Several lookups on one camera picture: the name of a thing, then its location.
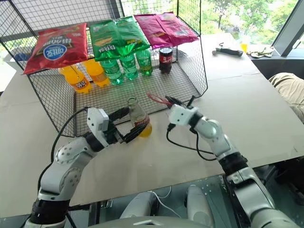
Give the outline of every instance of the metal wire rack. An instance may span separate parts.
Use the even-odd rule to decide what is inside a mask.
[[[39,31],[169,11],[173,11],[200,38],[200,0],[3,0],[0,1],[0,43],[24,69],[26,56],[35,46]],[[88,30],[87,44],[88,54],[93,56]],[[89,94],[75,93],[55,69],[31,74],[28,78],[57,131],[73,112],[84,106],[103,108],[109,114],[126,106],[128,97],[136,96],[148,113],[154,113],[166,107],[151,101],[147,92],[163,97],[170,95],[186,102],[192,95],[199,97],[207,90],[200,40],[174,48],[172,70],[168,75],[162,75],[158,69],[158,49],[151,50],[151,59],[152,76],[144,77],[139,73],[133,81],[125,79],[122,85],[105,88],[91,82]],[[82,64],[78,64],[78,68],[91,79]],[[116,123],[128,120],[126,116]],[[86,114],[82,113],[68,124],[62,135],[73,137],[87,131]]]

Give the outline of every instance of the beige tabletop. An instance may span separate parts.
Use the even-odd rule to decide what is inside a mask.
[[[208,90],[194,105],[218,120],[251,166],[304,155],[304,126],[288,104],[246,55],[241,58],[212,48],[230,35],[202,38]],[[30,213],[37,180],[50,161],[56,131],[28,79],[18,70],[0,98],[0,217]],[[166,141],[166,111],[150,115],[147,139],[115,144],[101,151],[85,168],[71,205],[86,204],[156,189],[222,173],[217,161],[204,161],[195,151]],[[120,124],[125,132],[130,123]],[[176,127],[171,139],[195,146],[195,135]],[[62,137],[58,147],[67,143]],[[209,150],[200,140],[200,147]]]

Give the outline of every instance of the red wire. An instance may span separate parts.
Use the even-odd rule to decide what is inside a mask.
[[[155,101],[155,102],[157,102],[157,103],[165,104],[165,105],[170,105],[170,106],[172,105],[167,99],[161,98],[161,97],[159,97],[159,96],[156,96],[156,95],[150,94],[150,93],[147,93],[147,95],[148,95],[148,97],[149,97],[151,100],[153,100],[153,101]]]

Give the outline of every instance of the chip bag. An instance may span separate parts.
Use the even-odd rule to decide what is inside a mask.
[[[183,43],[198,40],[187,25],[173,12],[163,14],[142,14],[134,16],[152,49],[175,47]]]
[[[95,61],[118,59],[150,47],[132,16],[90,26]]]
[[[42,69],[62,68],[87,60],[86,23],[52,28],[39,33],[24,74]]]

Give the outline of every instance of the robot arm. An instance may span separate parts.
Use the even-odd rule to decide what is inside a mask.
[[[275,209],[271,195],[217,121],[204,117],[196,107],[176,104],[171,107],[169,121],[171,124],[189,125],[206,140],[253,228],[298,227]]]
[[[117,142],[130,142],[145,126],[133,128],[122,136],[112,121],[128,114],[122,108],[109,116],[103,109],[87,110],[87,125],[91,132],[77,137],[54,153],[54,161],[44,172],[38,196],[33,204],[30,218],[25,228],[63,228],[71,198],[80,181],[85,166],[97,152]]]

